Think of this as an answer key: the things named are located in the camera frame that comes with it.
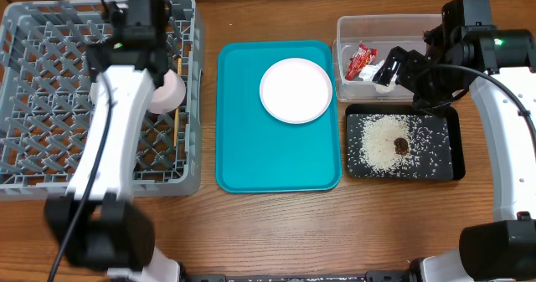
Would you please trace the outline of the white napkin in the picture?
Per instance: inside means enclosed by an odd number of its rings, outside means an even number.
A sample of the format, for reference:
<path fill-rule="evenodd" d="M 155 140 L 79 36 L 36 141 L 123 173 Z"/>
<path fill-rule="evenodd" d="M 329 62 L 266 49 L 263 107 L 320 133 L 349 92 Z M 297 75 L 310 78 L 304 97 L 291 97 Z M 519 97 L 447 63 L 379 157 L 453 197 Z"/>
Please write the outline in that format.
<path fill-rule="evenodd" d="M 371 82 L 376 91 L 380 94 L 389 93 L 394 90 L 396 84 L 391 81 L 388 86 L 376 84 L 373 82 L 373 77 L 379 72 L 379 69 L 384 65 L 384 61 L 381 60 L 378 64 L 367 64 L 359 73 L 358 77 L 362 81 Z"/>

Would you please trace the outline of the red silver snack wrapper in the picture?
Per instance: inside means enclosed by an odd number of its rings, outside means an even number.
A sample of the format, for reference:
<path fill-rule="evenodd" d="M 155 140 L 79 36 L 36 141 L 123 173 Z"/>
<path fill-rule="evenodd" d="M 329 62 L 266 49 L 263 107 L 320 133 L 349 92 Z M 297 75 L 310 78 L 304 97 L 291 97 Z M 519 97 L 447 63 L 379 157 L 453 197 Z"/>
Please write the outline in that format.
<path fill-rule="evenodd" d="M 348 67 L 344 74 L 346 80 L 353 80 L 363 68 L 372 63 L 378 54 L 377 49 L 368 48 L 360 44 L 348 61 Z"/>

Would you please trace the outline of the brown food scrap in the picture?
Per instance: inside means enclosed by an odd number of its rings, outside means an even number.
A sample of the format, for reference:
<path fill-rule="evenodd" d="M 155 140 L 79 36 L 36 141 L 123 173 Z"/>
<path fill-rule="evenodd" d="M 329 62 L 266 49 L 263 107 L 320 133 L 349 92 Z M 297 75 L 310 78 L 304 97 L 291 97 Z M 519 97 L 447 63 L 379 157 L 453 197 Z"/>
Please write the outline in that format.
<path fill-rule="evenodd" d="M 408 141 L 403 137 L 396 138 L 394 140 L 394 150 L 397 155 L 407 155 L 410 152 Z"/>

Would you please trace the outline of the rice grains pile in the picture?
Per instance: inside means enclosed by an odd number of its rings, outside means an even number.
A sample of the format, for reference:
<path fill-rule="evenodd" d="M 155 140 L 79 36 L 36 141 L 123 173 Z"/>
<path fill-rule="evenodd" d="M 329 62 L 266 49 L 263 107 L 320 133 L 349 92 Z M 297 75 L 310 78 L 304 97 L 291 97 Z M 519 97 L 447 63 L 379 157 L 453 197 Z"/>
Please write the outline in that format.
<path fill-rule="evenodd" d="M 352 177 L 448 181 L 453 178 L 446 120 L 429 115 L 347 116 L 347 170 Z M 407 155 L 394 140 L 405 138 Z"/>

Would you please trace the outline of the large white plate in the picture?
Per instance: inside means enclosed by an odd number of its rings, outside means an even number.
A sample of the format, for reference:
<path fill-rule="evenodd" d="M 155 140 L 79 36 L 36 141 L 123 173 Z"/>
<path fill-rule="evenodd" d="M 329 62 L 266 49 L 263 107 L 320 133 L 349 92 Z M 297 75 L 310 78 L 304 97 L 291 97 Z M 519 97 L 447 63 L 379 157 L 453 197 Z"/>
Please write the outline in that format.
<path fill-rule="evenodd" d="M 332 81 L 311 60 L 289 58 L 273 64 L 260 81 L 260 101 L 274 118 L 288 124 L 318 119 L 332 101 Z"/>

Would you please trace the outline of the wooden chopstick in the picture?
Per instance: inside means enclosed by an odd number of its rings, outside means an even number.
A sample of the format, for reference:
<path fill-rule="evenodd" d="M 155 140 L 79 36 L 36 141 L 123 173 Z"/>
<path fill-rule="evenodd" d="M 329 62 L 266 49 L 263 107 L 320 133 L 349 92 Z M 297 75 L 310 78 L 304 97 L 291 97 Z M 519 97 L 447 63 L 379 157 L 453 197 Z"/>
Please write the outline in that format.
<path fill-rule="evenodd" d="M 182 73 L 182 59 L 177 59 L 177 74 L 180 77 Z M 173 127 L 173 143 L 174 147 L 177 148 L 178 146 L 178 123 L 179 123 L 179 108 L 177 108 L 174 112 L 174 127 Z"/>

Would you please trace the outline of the small pink plate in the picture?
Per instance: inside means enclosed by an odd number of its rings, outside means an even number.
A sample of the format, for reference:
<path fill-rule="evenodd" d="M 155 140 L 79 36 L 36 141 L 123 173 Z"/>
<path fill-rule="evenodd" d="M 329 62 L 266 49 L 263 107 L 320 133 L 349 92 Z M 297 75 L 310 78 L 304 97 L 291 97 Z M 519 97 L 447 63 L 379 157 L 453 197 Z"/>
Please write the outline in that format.
<path fill-rule="evenodd" d="M 186 96 L 186 84 L 174 71 L 169 70 L 163 79 L 163 86 L 155 89 L 148 111 L 153 114 L 163 114 L 176 110 Z"/>

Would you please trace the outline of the grey bowl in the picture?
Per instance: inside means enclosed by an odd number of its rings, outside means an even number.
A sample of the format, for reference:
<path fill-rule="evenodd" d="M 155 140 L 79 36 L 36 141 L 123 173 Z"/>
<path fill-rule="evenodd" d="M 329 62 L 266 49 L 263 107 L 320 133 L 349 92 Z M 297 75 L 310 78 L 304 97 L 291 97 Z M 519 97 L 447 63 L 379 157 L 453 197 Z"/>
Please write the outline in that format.
<path fill-rule="evenodd" d="M 97 104 L 98 96 L 99 96 L 99 87 L 100 84 L 98 82 L 92 83 L 90 87 L 90 101 L 93 105 Z"/>

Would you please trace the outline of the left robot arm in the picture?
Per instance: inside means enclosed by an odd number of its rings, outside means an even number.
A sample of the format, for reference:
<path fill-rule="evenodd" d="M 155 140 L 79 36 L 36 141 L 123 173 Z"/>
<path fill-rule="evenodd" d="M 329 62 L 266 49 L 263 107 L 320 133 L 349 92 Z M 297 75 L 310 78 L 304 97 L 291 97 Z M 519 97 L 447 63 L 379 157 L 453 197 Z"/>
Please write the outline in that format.
<path fill-rule="evenodd" d="M 88 44 L 97 92 L 82 157 L 64 195 L 48 197 L 44 216 L 61 259 L 120 281 L 179 281 L 180 263 L 155 244 L 152 221 L 133 203 L 133 170 L 142 122 L 169 73 L 168 0 L 104 3 L 113 34 Z"/>

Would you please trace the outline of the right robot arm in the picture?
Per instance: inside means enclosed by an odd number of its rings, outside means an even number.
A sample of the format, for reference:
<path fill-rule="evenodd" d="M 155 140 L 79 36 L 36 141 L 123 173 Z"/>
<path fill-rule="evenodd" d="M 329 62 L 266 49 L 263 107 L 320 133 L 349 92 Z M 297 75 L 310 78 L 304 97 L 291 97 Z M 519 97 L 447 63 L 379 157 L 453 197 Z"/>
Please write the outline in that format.
<path fill-rule="evenodd" d="M 500 30 L 489 0 L 452 0 L 425 53 L 390 50 L 374 76 L 413 95 L 413 106 L 444 115 L 470 94 L 481 117 L 494 184 L 491 223 L 462 230 L 458 246 L 418 259 L 413 281 L 531 280 L 535 276 L 535 40 Z"/>

